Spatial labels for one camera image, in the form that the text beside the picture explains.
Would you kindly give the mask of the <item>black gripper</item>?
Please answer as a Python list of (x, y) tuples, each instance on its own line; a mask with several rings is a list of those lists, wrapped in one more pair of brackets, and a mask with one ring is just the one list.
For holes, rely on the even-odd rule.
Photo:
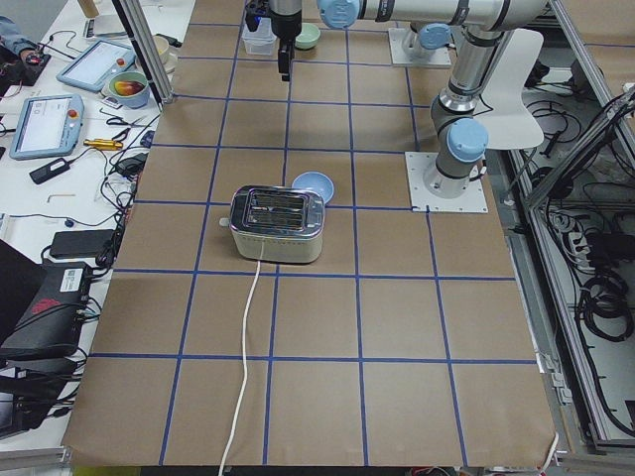
[(290, 82), (294, 59), (294, 39), (302, 30), (302, 0), (269, 0), (272, 31), (280, 39), (278, 70), (284, 82)]

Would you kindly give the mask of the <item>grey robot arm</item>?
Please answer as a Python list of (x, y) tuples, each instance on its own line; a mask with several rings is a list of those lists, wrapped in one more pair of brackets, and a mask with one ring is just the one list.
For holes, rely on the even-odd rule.
[(323, 23), (347, 29), (357, 20), (392, 19), (459, 26), (464, 41), (447, 86), (431, 109), (440, 151), (423, 175), (427, 190), (441, 198), (462, 195), (487, 148), (485, 128), (473, 119), (480, 93), (503, 52), (503, 38), (536, 18), (543, 1), (318, 1)]

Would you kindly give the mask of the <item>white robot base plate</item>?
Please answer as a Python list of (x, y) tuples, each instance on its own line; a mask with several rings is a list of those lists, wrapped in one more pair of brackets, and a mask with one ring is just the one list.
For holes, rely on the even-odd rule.
[(467, 178), (447, 178), (437, 169), (437, 155), (405, 154), (411, 208), (416, 212), (487, 213), (477, 166)]

